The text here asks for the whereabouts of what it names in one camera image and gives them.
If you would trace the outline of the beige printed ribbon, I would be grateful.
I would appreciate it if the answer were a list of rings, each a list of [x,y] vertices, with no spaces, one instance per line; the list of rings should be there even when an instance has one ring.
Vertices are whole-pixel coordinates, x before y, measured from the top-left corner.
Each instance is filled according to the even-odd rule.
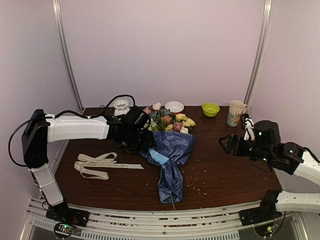
[[[108,152],[97,157],[91,157],[89,155],[80,153],[77,156],[77,161],[74,162],[73,167],[85,179],[95,179],[103,181],[109,179],[108,172],[95,169],[144,169],[141,164],[118,163],[117,157],[118,155],[115,152]]]

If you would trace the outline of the pink orange white flower stem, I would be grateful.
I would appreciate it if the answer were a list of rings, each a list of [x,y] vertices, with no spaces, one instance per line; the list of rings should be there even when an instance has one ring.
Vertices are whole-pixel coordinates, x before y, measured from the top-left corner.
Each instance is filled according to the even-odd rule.
[[[179,132],[183,134],[189,133],[188,127],[184,127],[182,123],[176,121],[176,115],[173,115],[173,122],[165,125],[164,130],[167,132]]]

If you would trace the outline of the dark blue wrapping paper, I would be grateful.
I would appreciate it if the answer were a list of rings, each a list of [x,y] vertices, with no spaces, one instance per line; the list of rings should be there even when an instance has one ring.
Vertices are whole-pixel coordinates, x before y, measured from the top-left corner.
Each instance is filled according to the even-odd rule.
[[[153,133],[155,146],[150,147],[169,160],[160,165],[155,162],[148,149],[139,153],[147,161],[160,168],[159,181],[157,183],[159,200],[162,204],[178,203],[183,200],[184,180],[179,167],[189,160],[196,142],[193,134],[185,134],[176,131],[156,131]]]

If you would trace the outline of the light blue wrapping paper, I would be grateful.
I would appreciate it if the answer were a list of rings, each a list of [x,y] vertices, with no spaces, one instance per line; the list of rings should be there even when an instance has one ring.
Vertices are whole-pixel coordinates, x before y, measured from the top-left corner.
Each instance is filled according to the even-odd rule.
[[[160,165],[165,164],[165,163],[169,160],[168,157],[160,154],[159,152],[155,151],[155,150],[152,149],[152,148],[149,148],[149,149],[148,149],[148,152],[149,152],[151,158],[152,158],[155,162],[157,162],[158,164],[160,164]]]

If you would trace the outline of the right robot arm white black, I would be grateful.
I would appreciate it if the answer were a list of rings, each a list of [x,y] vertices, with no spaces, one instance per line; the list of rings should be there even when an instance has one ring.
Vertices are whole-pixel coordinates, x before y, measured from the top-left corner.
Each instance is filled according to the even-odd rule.
[[[270,170],[277,169],[319,185],[320,160],[307,147],[294,142],[282,143],[276,122],[261,120],[253,123],[246,117],[241,127],[244,130],[243,136],[229,134],[218,139],[227,155],[262,162]],[[256,210],[256,216],[266,221],[282,212],[319,213],[320,195],[268,190]]]

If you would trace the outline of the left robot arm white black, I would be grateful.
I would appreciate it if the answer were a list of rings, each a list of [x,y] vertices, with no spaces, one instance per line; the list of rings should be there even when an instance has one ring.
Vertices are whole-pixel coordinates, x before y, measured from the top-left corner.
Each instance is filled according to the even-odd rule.
[[[72,218],[72,211],[49,166],[49,143],[78,139],[113,140],[124,145],[129,152],[140,152],[156,144],[153,132],[145,126],[150,122],[150,116],[137,106],[120,116],[105,111],[85,116],[70,110],[56,115],[46,114],[42,109],[35,110],[21,137],[23,160],[53,215],[61,222]]]

